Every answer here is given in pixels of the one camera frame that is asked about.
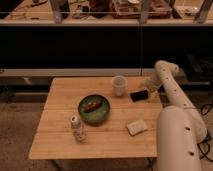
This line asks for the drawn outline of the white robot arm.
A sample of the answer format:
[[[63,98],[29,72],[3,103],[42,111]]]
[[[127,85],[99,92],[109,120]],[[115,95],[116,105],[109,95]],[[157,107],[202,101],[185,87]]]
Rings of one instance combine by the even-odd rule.
[[[145,82],[149,93],[163,87],[169,106],[157,118],[158,171],[202,171],[197,145],[208,130],[198,110],[178,85],[177,64],[159,60],[154,73]]]

